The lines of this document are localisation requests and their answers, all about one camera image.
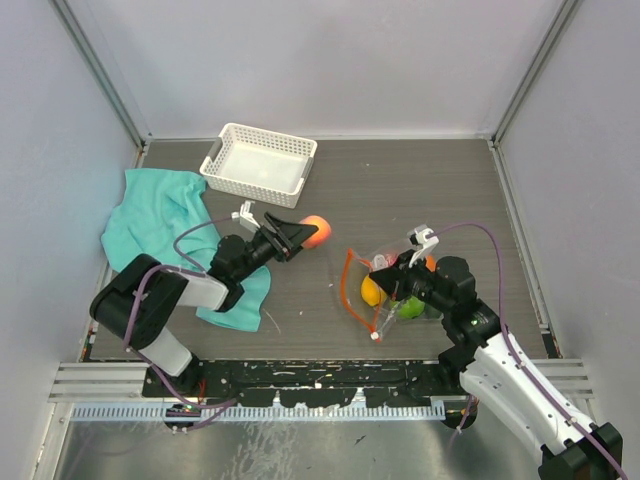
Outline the clear zip bag orange seal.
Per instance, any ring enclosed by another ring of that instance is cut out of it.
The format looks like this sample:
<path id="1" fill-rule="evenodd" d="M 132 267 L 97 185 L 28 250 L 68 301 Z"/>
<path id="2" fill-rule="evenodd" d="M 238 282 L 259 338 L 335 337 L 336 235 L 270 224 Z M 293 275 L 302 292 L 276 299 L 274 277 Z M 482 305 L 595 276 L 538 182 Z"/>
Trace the clear zip bag orange seal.
<path id="1" fill-rule="evenodd" d="M 442 319 L 441 312 L 416 297 L 394 300 L 371 279 L 371 273 L 391 266 L 404 250 L 407 247 L 386 246 L 368 255 L 347 250 L 340 279 L 340 299 L 346 311 L 367 328 L 375 342 L 381 342 L 396 324 Z"/>

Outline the fake peach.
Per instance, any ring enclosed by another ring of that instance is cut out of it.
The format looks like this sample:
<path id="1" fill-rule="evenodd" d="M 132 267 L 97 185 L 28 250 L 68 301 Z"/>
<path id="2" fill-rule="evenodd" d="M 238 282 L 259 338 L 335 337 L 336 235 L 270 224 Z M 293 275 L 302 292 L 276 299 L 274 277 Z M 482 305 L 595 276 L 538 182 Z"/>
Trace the fake peach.
<path id="1" fill-rule="evenodd" d="M 305 240 L 302 246 L 305 249 L 316 248 L 325 243 L 332 234 L 332 228 L 329 222 L 321 216 L 310 215 L 300 221 L 302 225 L 315 226 L 316 231 L 314 234 Z"/>

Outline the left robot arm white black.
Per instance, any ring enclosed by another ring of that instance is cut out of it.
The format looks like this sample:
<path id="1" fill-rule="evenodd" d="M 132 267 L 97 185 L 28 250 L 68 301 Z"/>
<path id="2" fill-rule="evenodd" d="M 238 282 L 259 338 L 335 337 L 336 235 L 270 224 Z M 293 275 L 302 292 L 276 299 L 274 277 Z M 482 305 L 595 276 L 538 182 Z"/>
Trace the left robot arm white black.
<path id="1" fill-rule="evenodd" d="M 174 309 L 230 311 L 245 293 L 244 280 L 272 259 L 293 259 L 320 232 L 313 223 L 287 222 L 270 213 L 263 224 L 246 210 L 232 213 L 231 220 L 253 237 L 223 237 L 209 268 L 192 271 L 140 254 L 90 305 L 91 318 L 120 338 L 124 348 L 159 368 L 165 385 L 178 396 L 197 390 L 200 372 L 195 355 L 167 327 Z"/>

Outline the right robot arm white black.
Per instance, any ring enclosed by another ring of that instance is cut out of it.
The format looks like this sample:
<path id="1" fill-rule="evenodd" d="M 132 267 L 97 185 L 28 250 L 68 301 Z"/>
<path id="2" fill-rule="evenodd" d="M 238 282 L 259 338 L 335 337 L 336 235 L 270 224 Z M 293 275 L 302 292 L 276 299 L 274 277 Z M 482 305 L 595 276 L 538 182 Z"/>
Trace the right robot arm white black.
<path id="1" fill-rule="evenodd" d="M 623 439 L 567 399 L 527 357 L 476 292 L 468 263 L 454 256 L 434 269 L 405 252 L 370 277 L 389 298 L 416 298 L 439 311 L 451 348 L 438 379 L 452 394 L 479 400 L 529 449 L 542 479 L 623 479 Z"/>

